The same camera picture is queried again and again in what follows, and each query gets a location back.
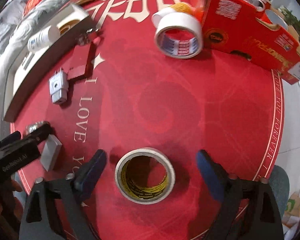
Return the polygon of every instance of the blue clamp handle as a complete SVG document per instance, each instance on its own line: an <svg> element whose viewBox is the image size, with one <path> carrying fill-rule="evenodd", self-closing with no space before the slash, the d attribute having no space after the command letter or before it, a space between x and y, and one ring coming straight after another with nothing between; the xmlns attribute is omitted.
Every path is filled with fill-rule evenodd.
<svg viewBox="0 0 300 240"><path fill-rule="evenodd" d="M220 164L213 162L205 150L200 150L197 153L196 161L197 167L205 184L208 186L211 196L215 200L223 202L228 173Z"/></svg>
<svg viewBox="0 0 300 240"><path fill-rule="evenodd" d="M90 198L107 163L107 154L104 150L97 150L88 163L75 173L74 188L78 191L78 200Z"/></svg>

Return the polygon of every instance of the wooden frame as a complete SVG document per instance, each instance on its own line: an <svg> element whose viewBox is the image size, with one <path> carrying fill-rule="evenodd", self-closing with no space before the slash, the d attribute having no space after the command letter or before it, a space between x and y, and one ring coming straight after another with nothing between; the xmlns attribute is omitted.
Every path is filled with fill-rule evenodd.
<svg viewBox="0 0 300 240"><path fill-rule="evenodd" d="M58 28L72 20L79 20L71 29L50 47L43 48L36 53L29 53L25 47L8 71L4 93L2 119L14 122L24 103L35 89L44 75L67 51L76 44L76 38L96 25L90 15L75 4L69 4L62 8L51 18L47 24L56 25ZM25 56L28 57L27 66L22 64Z"/></svg>

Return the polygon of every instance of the red box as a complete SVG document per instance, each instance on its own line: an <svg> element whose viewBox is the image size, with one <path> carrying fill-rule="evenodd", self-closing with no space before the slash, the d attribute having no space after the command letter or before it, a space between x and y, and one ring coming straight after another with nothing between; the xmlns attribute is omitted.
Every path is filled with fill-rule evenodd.
<svg viewBox="0 0 300 240"><path fill-rule="evenodd" d="M264 11L244 0L208 0L202 22L205 47L275 69L289 84L300 80L300 43L292 26L286 31L272 24Z"/></svg>
<svg viewBox="0 0 300 240"><path fill-rule="evenodd" d="M77 81L92 74L92 60L95 57L96 46L89 42L83 46L74 47L71 65L68 71L68 80Z"/></svg>

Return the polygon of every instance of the person's hand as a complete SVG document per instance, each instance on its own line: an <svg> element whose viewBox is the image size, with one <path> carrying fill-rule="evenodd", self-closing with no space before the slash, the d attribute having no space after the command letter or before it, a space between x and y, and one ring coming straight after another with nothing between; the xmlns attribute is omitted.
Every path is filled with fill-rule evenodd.
<svg viewBox="0 0 300 240"><path fill-rule="evenodd" d="M11 183L12 183L12 187L15 191L17 191L17 192L22 191L22 187L18 184L18 182L16 182L15 180L11 180ZM23 213L23 207L22 207L20 201L16 197L14 199L15 199L16 207L15 207L13 213L19 220L21 220L22 213ZM2 213L2 205L0 203L0 216L1 216L1 213Z"/></svg>

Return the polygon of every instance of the black clamp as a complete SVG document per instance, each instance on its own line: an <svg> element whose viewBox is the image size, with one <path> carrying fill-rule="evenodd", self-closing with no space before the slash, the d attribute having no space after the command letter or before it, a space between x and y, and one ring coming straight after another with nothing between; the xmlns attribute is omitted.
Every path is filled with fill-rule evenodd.
<svg viewBox="0 0 300 240"><path fill-rule="evenodd" d="M282 240L281 216L268 180L240 179L212 161L205 150L197 165L212 197L222 202L204 240ZM249 199L243 219L236 221L241 200Z"/></svg>
<svg viewBox="0 0 300 240"><path fill-rule="evenodd" d="M65 179L37 178L27 199L19 240L66 240L55 199L61 199L68 222L79 240L100 239L80 204L88 199L106 166L106 152L97 150L88 163Z"/></svg>
<svg viewBox="0 0 300 240"><path fill-rule="evenodd" d="M1 215L5 218L11 228L18 233L20 221L15 217L15 200L11 176L16 171L40 157L37 145L44 141L52 128L45 124L21 139L21 133L16 131L0 141L0 204Z"/></svg>

